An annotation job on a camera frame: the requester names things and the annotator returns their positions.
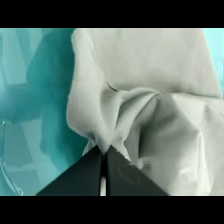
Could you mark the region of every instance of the white cloth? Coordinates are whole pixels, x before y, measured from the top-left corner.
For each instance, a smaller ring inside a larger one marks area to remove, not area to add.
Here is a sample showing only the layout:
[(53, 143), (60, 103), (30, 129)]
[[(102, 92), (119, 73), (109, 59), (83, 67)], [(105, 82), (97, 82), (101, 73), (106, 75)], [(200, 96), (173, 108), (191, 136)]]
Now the white cloth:
[(77, 29), (71, 129), (170, 195), (224, 195), (224, 101), (203, 29)]

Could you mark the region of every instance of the crumpled cloth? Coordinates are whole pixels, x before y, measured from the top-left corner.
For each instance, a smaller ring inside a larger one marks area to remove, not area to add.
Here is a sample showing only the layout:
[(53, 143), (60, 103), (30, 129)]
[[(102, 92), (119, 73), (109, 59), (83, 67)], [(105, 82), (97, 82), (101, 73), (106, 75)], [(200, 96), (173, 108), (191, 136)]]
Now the crumpled cloth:
[(224, 101), (203, 29), (77, 29), (69, 127), (170, 195), (224, 195)]

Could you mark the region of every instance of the teal surface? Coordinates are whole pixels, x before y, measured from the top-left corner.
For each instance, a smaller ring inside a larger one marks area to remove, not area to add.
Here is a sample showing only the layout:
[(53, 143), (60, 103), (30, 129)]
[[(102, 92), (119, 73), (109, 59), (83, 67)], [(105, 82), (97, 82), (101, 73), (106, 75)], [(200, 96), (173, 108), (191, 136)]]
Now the teal surface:
[[(73, 31), (0, 28), (0, 195), (35, 195), (74, 164), (87, 144), (65, 119)], [(205, 32), (224, 90), (224, 29)]]

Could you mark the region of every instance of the turquoise background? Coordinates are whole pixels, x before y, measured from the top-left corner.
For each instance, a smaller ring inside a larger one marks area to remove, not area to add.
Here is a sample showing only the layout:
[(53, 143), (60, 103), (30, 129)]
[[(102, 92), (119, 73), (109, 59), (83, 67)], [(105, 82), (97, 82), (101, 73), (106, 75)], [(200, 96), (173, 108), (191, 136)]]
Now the turquoise background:
[[(74, 164), (87, 144), (65, 120), (73, 31), (0, 28), (0, 121), (6, 121), (0, 123), (0, 195), (36, 194)], [(224, 92), (224, 29), (205, 33)]]

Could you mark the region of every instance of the glossy surface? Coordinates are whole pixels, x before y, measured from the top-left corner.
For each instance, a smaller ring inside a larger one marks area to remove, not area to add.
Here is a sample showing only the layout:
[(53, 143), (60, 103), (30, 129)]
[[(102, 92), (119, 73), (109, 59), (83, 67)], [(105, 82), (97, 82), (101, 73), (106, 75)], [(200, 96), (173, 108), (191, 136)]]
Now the glossy surface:
[[(35, 195), (87, 144), (65, 119), (73, 31), (0, 28), (0, 195)], [(206, 36), (224, 91), (224, 29), (206, 29)]]

